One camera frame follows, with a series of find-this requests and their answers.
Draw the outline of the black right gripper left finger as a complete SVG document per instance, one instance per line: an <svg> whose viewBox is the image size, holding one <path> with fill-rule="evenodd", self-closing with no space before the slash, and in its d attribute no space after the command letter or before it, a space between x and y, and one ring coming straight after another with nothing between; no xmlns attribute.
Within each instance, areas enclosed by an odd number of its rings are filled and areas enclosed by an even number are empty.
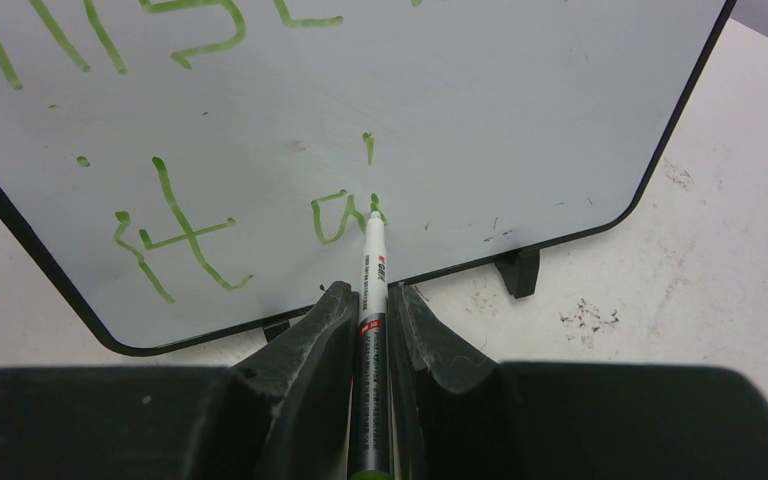
<svg viewBox="0 0 768 480"><path fill-rule="evenodd" d="M0 369L0 479L334 479L358 296L221 367Z"/></svg>

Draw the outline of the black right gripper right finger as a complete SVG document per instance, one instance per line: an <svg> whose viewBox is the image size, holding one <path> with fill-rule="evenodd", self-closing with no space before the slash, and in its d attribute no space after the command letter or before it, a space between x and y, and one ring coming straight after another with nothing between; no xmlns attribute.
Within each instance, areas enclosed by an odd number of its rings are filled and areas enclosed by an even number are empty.
<svg viewBox="0 0 768 480"><path fill-rule="evenodd" d="M389 310L406 479L768 479L768 402L735 371L498 363L413 286Z"/></svg>

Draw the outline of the silver marker pen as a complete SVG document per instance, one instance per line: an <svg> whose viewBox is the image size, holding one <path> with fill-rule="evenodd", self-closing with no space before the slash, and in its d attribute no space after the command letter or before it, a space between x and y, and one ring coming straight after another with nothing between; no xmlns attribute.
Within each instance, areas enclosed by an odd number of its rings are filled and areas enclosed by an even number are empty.
<svg viewBox="0 0 768 480"><path fill-rule="evenodd" d="M355 343L348 477L363 470L393 476L387 337L385 221L374 211L366 224Z"/></svg>

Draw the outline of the black framed small whiteboard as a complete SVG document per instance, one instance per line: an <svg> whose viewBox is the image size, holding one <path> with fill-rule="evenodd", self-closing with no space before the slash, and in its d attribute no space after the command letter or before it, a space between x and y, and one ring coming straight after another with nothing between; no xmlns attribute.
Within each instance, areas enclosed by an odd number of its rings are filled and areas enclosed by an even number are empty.
<svg viewBox="0 0 768 480"><path fill-rule="evenodd" d="M0 219L108 349L598 234L729 1L0 1Z"/></svg>

